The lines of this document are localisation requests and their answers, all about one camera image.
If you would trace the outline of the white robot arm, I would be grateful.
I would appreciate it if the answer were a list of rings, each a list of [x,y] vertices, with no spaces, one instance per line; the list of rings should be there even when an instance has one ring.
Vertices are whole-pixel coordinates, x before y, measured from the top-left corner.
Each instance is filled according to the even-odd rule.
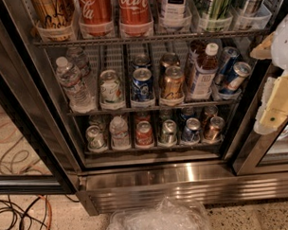
[[[288,13],[277,29],[251,51],[250,57],[271,60],[283,72],[276,79],[267,79],[255,116],[255,133],[274,133],[288,116]]]

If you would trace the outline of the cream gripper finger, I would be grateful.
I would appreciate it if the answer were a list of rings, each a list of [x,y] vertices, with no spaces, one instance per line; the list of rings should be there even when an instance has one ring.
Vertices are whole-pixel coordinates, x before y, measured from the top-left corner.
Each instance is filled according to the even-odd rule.
[[[262,42],[250,52],[250,57],[258,60],[271,60],[271,46],[273,37],[273,33],[265,37]]]
[[[264,84],[261,106],[256,116],[254,131],[259,134],[274,133],[288,116],[288,71],[278,78],[269,77]]]

